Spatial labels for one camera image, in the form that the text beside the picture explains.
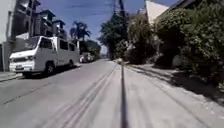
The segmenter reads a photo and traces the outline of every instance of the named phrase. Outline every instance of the roof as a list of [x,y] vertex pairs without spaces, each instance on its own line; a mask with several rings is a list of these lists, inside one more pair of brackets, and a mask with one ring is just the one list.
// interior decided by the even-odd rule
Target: roof
[[54,15],[54,13],[52,13],[50,10],[43,10],[43,11],[41,11],[39,14],[49,14],[49,15],[51,15],[52,17],[55,17],[55,15]]
[[62,20],[55,20],[55,21],[53,21],[53,24],[54,24],[54,23],[61,23],[61,24],[65,25],[65,22],[62,21]]
[[168,8],[166,11],[164,11],[162,14],[160,14],[156,18],[156,21],[160,20],[160,18],[163,17],[163,15],[165,15],[167,12],[172,11],[172,10],[177,9],[177,8],[185,8],[195,1],[196,0],[179,0],[179,1],[177,1],[170,8]]

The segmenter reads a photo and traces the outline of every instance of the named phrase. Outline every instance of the blue sky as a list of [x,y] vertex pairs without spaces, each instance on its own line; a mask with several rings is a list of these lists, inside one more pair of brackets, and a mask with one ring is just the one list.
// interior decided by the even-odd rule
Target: blue sky
[[[106,22],[111,16],[112,0],[39,0],[42,9],[51,10],[58,19],[65,23],[68,31],[74,20],[83,21],[92,32],[91,38],[96,40],[99,37],[100,25]],[[170,6],[177,0],[154,0],[157,3]],[[124,0],[125,9],[129,13],[136,13],[138,9],[144,7],[144,0]]]

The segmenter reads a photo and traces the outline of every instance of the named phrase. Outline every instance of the parked car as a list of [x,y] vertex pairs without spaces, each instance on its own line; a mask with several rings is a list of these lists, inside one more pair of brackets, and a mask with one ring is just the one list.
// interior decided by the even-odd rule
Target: parked car
[[74,44],[58,37],[32,37],[24,42],[25,48],[10,56],[10,70],[29,76],[32,73],[53,74],[58,66],[72,67],[79,55]]
[[85,52],[80,57],[80,63],[88,63],[94,61],[94,56],[88,52]]

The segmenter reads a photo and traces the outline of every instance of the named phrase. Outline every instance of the tree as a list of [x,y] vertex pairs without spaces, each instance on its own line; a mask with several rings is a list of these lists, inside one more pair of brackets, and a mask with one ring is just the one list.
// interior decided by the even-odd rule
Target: tree
[[87,24],[83,22],[74,21],[73,27],[70,29],[70,36],[73,40],[77,41],[77,47],[80,51],[80,41],[85,40],[85,36],[90,37],[91,32],[87,30]]
[[163,41],[159,48],[162,56],[158,58],[156,65],[162,67],[172,65],[174,56],[180,52],[179,48],[186,44],[182,28],[187,24],[191,24],[194,13],[193,10],[189,9],[176,9],[166,13],[156,24],[155,32]]
[[124,19],[114,14],[106,23],[101,25],[100,32],[100,43],[108,47],[109,58],[114,59],[116,44],[127,37]]
[[88,51],[98,58],[100,55],[101,46],[94,40],[87,40],[85,44],[88,48]]
[[147,57],[155,53],[150,37],[151,26],[147,18],[142,14],[134,14],[128,20],[128,39],[132,49],[129,51],[128,59],[131,63],[143,63]]

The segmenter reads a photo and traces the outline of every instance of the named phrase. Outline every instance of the road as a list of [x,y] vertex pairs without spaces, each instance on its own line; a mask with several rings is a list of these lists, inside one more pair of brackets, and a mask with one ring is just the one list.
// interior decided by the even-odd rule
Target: road
[[0,83],[0,128],[223,128],[223,108],[213,111],[106,60]]

